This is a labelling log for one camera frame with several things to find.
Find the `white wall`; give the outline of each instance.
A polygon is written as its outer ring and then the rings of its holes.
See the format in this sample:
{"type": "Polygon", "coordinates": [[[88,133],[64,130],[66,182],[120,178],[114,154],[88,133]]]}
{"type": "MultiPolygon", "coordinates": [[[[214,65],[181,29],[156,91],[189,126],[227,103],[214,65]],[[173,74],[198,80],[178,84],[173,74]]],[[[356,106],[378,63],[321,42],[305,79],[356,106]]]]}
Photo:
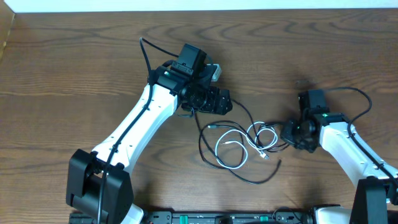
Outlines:
{"type": "Polygon", "coordinates": [[[398,0],[5,0],[14,12],[192,11],[398,7],[398,0]]]}

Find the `wooden tabletop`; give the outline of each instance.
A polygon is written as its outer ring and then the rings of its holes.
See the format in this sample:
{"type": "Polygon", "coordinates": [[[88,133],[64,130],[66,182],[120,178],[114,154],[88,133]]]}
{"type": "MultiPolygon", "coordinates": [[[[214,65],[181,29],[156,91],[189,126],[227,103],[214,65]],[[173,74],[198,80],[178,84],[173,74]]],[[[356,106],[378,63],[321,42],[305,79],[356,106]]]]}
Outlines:
{"type": "MultiPolygon", "coordinates": [[[[398,167],[397,15],[395,9],[18,14],[0,64],[0,222],[67,222],[69,158],[106,138],[146,84],[139,37],[175,53],[184,43],[202,48],[221,65],[217,85],[256,120],[297,117],[297,93],[309,88],[366,91],[373,109],[355,125],[398,167]]],[[[170,59],[147,49],[153,67],[170,59]]],[[[328,103],[350,118],[367,107],[350,91],[328,94],[328,103]]],[[[237,106],[225,117],[199,118],[249,124],[237,106]]],[[[282,159],[271,181],[250,185],[203,163],[197,142],[193,119],[169,118],[135,167],[135,204],[179,211],[352,206],[353,184],[323,149],[290,147],[269,161],[249,149],[238,172],[250,179],[267,177],[282,159]]]]}

